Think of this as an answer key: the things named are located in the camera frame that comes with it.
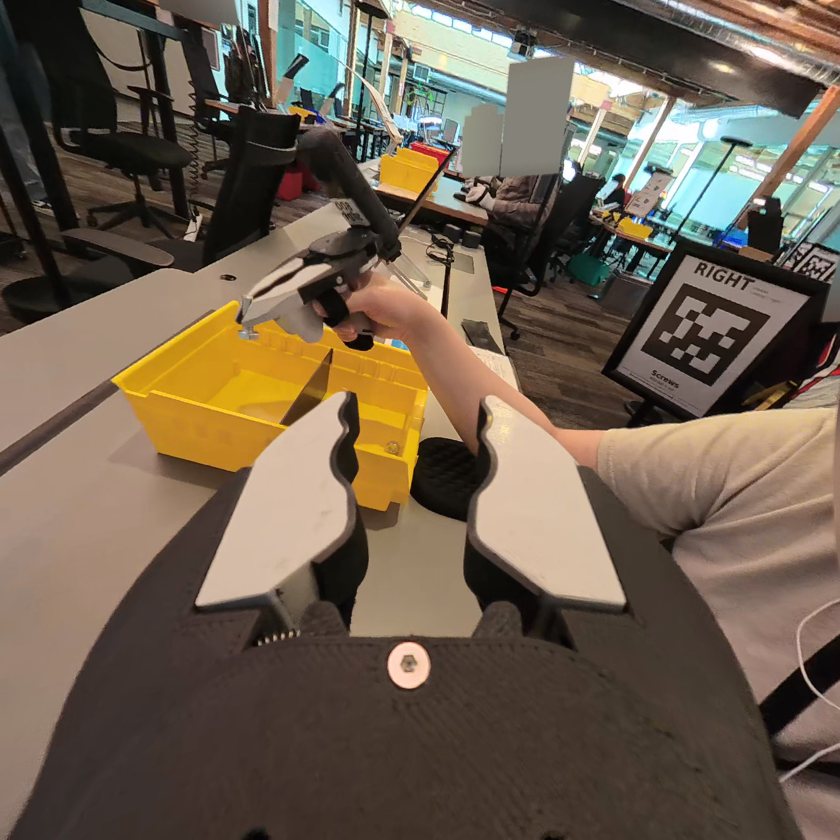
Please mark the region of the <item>green bag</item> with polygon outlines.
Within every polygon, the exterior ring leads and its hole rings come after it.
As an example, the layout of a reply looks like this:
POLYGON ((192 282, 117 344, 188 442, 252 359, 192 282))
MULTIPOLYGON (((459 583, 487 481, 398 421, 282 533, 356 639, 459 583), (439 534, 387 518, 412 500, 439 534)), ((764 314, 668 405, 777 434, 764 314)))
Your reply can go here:
POLYGON ((572 256, 565 271, 572 280, 595 288, 609 276, 611 268, 602 259, 580 253, 572 256))

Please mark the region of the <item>white paper sheet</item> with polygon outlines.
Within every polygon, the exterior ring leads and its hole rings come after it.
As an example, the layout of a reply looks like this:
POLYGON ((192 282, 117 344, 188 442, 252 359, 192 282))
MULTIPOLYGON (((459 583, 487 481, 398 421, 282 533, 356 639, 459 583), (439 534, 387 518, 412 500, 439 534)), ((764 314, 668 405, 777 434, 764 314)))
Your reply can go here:
POLYGON ((470 347, 474 355, 494 372, 500 379, 508 383, 517 392, 521 392, 518 376, 511 360, 503 353, 485 350, 476 346, 470 347))

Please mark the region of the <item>red storage box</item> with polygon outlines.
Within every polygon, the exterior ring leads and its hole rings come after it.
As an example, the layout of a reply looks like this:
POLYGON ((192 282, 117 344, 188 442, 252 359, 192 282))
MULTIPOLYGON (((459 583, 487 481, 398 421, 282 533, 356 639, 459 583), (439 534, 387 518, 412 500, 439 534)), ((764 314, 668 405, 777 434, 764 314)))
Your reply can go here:
POLYGON ((281 177, 276 191, 276 200, 289 203, 298 200, 305 193, 321 191, 321 184, 303 163, 290 164, 281 177))

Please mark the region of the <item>person's right hand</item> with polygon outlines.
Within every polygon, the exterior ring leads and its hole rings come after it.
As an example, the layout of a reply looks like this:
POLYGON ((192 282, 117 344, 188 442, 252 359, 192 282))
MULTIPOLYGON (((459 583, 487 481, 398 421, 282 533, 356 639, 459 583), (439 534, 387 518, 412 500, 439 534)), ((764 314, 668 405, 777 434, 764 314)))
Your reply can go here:
POLYGON ((344 342, 356 340, 361 334, 358 327, 368 324, 374 337, 399 340, 411 349, 416 341, 428 338, 440 320, 440 313, 427 301, 376 272, 363 275, 340 296, 348 314, 332 330, 344 342))

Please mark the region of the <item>person in beige shirt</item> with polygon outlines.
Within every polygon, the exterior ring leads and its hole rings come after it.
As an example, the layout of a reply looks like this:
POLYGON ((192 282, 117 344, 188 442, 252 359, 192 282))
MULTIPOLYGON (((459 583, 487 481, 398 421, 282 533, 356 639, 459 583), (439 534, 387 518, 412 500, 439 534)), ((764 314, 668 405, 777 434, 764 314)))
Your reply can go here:
POLYGON ((835 405, 604 432, 598 476, 673 540, 763 702, 838 637, 835 405))

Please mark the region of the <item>black floor stand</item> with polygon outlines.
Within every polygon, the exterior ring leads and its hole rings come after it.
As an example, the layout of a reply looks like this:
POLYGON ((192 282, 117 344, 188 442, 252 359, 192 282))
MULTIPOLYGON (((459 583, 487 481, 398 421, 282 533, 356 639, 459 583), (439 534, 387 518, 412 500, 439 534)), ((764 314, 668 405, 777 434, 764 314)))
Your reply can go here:
POLYGON ((34 323, 134 280, 130 268, 112 256, 89 261, 67 275, 61 274, 4 132, 1 132, 1 166, 29 243, 45 271, 40 276, 11 282, 2 289, 3 304, 12 317, 24 324, 34 323))

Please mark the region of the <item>yellow parts bin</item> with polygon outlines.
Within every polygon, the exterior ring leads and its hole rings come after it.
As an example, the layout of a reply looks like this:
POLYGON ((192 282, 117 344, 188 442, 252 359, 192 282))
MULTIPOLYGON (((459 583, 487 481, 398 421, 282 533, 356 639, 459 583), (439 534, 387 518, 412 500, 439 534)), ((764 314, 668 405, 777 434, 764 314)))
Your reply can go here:
POLYGON ((405 504, 428 397, 412 355, 383 343, 349 350, 330 329, 305 343, 273 322, 257 328, 257 340, 243 340, 237 310, 232 301, 209 312, 113 378, 155 450, 231 472, 252 466, 333 349, 326 397, 352 392, 359 404, 356 499, 377 511, 405 504), (384 451, 391 440, 399 456, 384 451))

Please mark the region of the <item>black high-back office chair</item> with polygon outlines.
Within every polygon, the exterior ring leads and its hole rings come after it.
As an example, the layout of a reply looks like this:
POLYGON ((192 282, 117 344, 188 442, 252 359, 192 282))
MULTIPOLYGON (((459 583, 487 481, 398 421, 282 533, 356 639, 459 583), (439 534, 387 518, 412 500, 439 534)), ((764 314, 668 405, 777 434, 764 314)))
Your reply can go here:
POLYGON ((296 159, 301 117, 241 107, 224 179, 201 241, 150 244, 94 229, 63 233, 66 245, 99 255, 75 271, 73 282, 101 293, 156 270, 194 273, 268 235, 280 182, 296 159))

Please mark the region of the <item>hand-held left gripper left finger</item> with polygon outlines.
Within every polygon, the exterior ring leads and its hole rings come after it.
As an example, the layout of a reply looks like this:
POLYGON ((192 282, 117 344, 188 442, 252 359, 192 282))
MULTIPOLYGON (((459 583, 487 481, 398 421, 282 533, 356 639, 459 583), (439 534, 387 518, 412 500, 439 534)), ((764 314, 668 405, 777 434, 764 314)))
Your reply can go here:
POLYGON ((257 610, 300 624, 328 602, 350 624, 368 569, 352 484, 359 472, 356 394, 311 409, 257 458, 195 599, 200 613, 257 610))

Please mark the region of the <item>person's right forearm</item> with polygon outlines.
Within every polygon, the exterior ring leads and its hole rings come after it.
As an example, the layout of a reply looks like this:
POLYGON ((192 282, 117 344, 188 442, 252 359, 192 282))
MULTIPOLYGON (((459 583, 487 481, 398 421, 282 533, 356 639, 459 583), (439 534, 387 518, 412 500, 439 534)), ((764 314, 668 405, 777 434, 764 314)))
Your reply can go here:
POLYGON ((439 313, 426 303, 412 304, 401 340, 411 351, 447 419, 467 445, 478 453, 478 414, 489 396, 501 399, 557 441, 579 465, 595 470, 604 433, 556 427, 525 395, 482 362, 439 313))

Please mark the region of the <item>black textured pad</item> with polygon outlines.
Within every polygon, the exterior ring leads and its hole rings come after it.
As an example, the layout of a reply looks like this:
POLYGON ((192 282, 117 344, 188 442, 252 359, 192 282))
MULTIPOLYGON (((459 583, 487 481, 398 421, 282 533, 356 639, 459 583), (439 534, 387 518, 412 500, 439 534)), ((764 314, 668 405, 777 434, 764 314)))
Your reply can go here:
POLYGON ((410 495, 437 515, 467 522, 471 501, 489 472, 486 455, 474 455, 459 440, 429 437, 418 446, 410 495))

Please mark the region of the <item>grey waste bin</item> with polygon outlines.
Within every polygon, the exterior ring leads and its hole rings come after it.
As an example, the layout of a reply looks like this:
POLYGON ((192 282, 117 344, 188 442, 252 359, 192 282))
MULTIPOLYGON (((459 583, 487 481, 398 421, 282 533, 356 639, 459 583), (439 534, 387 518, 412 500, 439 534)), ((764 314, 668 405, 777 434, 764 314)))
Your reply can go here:
POLYGON ((605 281, 598 302, 605 312, 626 320, 641 307, 654 282, 623 269, 615 269, 605 281))

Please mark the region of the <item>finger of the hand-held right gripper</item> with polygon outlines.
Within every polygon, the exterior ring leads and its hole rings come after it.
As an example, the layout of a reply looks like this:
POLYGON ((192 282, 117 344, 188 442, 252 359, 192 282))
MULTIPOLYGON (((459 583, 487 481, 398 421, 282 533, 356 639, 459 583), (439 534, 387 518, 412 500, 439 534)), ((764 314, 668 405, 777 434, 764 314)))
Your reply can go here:
POLYGON ((261 291, 296 291, 321 280, 330 273, 328 262, 306 262, 301 257, 290 259, 259 282, 261 291))
POLYGON ((289 335, 298 336, 306 343, 318 343, 323 336, 324 321, 313 302, 344 287, 343 277, 335 270, 299 290, 260 290, 258 283, 245 294, 253 300, 247 322, 257 331, 258 326, 273 321, 289 335))

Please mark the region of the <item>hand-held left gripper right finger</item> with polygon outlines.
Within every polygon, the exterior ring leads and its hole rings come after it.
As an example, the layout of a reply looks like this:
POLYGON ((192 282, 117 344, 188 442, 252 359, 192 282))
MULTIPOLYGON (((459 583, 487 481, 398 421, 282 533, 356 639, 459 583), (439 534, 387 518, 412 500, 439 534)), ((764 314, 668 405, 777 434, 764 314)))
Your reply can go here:
POLYGON ((564 610, 620 615, 627 596, 581 468, 501 398, 479 405, 465 582, 481 610, 509 602, 525 631, 561 631, 564 610))

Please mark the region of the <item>black bin divider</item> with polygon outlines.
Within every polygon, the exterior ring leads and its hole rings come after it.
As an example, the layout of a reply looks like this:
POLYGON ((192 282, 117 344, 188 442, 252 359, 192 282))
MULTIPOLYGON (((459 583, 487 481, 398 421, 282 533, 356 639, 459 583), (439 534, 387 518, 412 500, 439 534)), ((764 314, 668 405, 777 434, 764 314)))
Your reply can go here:
POLYGON ((281 426, 288 427, 293 425, 323 402, 329 388, 332 361, 333 349, 330 349, 318 365, 318 368, 303 386, 300 394, 284 413, 280 420, 281 426))

